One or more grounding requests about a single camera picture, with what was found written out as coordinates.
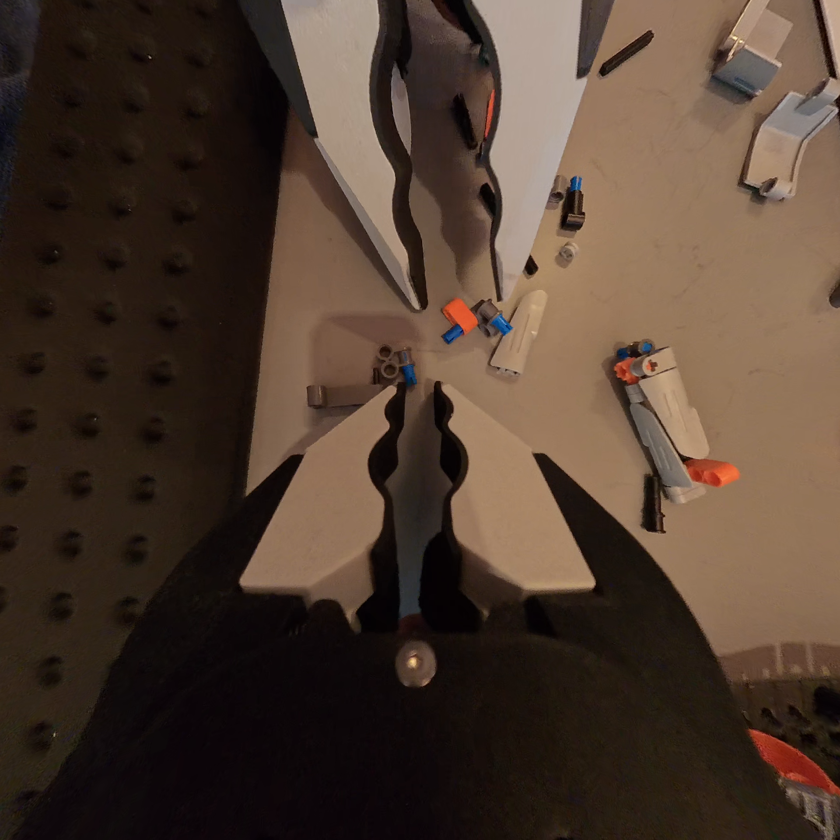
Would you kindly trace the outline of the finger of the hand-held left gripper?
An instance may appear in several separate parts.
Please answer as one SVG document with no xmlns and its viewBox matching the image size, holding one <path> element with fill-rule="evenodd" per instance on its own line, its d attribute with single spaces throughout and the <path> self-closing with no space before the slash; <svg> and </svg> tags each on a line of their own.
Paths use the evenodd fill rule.
<svg viewBox="0 0 840 840">
<path fill-rule="evenodd" d="M 585 89 L 582 2 L 474 1 L 469 16 L 495 93 L 482 164 L 496 202 L 491 264 L 505 301 L 531 254 Z"/>
<path fill-rule="evenodd" d="M 427 308 L 410 205 L 405 2 L 293 1 L 282 12 L 315 143 L 407 305 Z"/>
</svg>

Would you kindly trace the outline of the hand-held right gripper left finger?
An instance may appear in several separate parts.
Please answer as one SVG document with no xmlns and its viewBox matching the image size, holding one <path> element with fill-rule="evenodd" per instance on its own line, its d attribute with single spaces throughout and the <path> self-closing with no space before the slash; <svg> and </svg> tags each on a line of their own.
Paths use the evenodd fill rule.
<svg viewBox="0 0 840 840">
<path fill-rule="evenodd" d="M 393 499 L 406 388 L 387 386 L 296 459 L 240 588 L 340 605 L 363 629 L 396 629 L 400 583 Z"/>
</svg>

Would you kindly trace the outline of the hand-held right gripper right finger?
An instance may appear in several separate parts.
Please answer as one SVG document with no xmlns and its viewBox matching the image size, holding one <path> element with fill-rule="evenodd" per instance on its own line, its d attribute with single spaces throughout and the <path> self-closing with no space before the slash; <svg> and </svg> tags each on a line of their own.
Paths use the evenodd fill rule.
<svg viewBox="0 0 840 840">
<path fill-rule="evenodd" d="M 434 387 L 443 533 L 456 590 L 476 607 L 578 595 L 595 577 L 532 449 L 450 384 Z"/>
</svg>

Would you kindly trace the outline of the black connector with blue pin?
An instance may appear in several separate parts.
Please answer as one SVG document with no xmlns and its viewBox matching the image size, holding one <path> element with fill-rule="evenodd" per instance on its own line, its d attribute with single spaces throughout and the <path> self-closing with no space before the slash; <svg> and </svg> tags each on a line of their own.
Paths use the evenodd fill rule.
<svg viewBox="0 0 840 840">
<path fill-rule="evenodd" d="M 563 197 L 560 227 L 566 232 L 580 231 L 585 223 L 584 195 L 582 178 L 574 175 Z"/>
</svg>

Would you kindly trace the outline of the grey connector with blue pin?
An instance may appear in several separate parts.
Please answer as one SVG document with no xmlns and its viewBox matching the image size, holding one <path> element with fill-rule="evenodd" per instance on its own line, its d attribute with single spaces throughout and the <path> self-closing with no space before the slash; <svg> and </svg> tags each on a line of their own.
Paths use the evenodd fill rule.
<svg viewBox="0 0 840 840">
<path fill-rule="evenodd" d="M 393 348 L 380 344 L 376 351 L 373 380 L 375 384 L 390 385 L 402 380 L 406 386 L 417 385 L 417 373 L 411 348 Z"/>
</svg>

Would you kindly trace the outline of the orange connector with blue pins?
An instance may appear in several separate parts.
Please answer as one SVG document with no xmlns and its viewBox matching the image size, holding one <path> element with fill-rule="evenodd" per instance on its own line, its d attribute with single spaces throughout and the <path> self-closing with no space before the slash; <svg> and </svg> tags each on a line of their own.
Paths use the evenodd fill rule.
<svg viewBox="0 0 840 840">
<path fill-rule="evenodd" d="M 469 306 L 462 299 L 456 298 L 442 308 L 442 313 L 450 323 L 449 329 L 442 335 L 446 344 L 457 341 L 475 329 L 488 338 L 503 337 L 512 331 L 509 321 L 490 299 Z"/>
</svg>

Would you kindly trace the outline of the scattered small black grey pieces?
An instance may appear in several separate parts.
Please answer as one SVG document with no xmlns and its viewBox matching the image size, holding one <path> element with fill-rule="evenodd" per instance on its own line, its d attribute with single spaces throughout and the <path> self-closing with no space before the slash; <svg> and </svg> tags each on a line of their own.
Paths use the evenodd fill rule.
<svg viewBox="0 0 840 840">
<path fill-rule="evenodd" d="M 642 49 L 646 48 L 654 39 L 655 33 L 652 30 L 648 30 L 638 38 L 636 38 L 633 42 L 629 45 L 622 48 L 619 52 L 617 52 L 614 56 L 611 56 L 607 59 L 599 69 L 599 77 L 606 77 L 610 73 L 614 72 L 615 69 L 620 67 L 622 64 L 626 63 L 632 57 L 637 55 Z M 471 121 L 469 107 L 466 102 L 465 96 L 462 92 L 456 94 L 451 102 L 450 111 L 453 115 L 453 118 L 458 125 L 458 131 L 467 145 L 467 148 L 470 150 L 478 149 L 476 153 L 476 161 L 479 161 L 481 157 L 481 153 L 484 150 L 484 146 L 480 143 L 477 143 L 477 129 L 474 128 L 473 122 Z M 495 193 L 493 192 L 489 183 L 483 183 L 479 189 L 479 198 L 483 202 L 488 211 L 488 214 L 491 217 L 496 215 L 497 210 L 497 201 L 495 197 Z M 549 195 L 549 201 L 547 204 L 548 209 L 554 209 L 560 205 L 563 201 L 565 202 L 567 198 L 566 192 L 562 190 L 553 189 L 551 194 Z"/>
</svg>

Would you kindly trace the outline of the white pointed panel piece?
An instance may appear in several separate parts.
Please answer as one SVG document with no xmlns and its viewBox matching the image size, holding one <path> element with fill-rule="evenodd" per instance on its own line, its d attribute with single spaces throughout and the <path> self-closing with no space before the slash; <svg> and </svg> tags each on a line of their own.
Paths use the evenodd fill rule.
<svg viewBox="0 0 840 840">
<path fill-rule="evenodd" d="M 500 339 L 490 357 L 489 367 L 494 372 L 508 377 L 519 377 L 524 372 L 548 299 L 544 290 L 533 290 L 520 299 L 509 321 L 510 332 Z"/>
</svg>

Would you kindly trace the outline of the grey block piece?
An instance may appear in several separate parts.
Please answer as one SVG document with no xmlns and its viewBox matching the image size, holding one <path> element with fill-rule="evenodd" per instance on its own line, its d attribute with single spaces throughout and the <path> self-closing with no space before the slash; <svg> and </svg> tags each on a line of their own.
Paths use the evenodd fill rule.
<svg viewBox="0 0 840 840">
<path fill-rule="evenodd" d="M 750 98 L 769 86 L 791 21 L 769 10 L 768 1 L 749 1 L 717 48 L 711 78 Z"/>
</svg>

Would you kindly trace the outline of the grey curved panel piece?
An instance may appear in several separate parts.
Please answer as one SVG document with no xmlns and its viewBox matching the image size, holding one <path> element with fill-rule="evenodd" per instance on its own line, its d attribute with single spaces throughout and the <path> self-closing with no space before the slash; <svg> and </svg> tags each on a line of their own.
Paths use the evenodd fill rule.
<svg viewBox="0 0 840 840">
<path fill-rule="evenodd" d="M 833 77 L 809 93 L 788 92 L 754 134 L 742 184 L 768 202 L 792 198 L 805 149 L 837 117 L 838 96 L 839 82 Z"/>
</svg>

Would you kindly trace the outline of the white book stand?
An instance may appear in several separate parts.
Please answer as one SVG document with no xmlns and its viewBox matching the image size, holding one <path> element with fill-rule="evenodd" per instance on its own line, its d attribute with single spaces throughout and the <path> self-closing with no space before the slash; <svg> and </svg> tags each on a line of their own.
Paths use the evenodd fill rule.
<svg viewBox="0 0 840 840">
<path fill-rule="evenodd" d="M 839 78 L 839 1 L 814 1 L 826 62 L 831 75 Z"/>
</svg>

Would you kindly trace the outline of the tracked toy robot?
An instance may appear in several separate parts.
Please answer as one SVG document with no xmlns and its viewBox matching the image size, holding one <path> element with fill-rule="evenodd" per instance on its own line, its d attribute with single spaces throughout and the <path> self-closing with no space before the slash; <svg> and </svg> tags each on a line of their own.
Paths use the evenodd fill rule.
<svg viewBox="0 0 840 840">
<path fill-rule="evenodd" d="M 776 643 L 719 658 L 753 743 L 820 838 L 839 838 L 839 646 Z"/>
</svg>

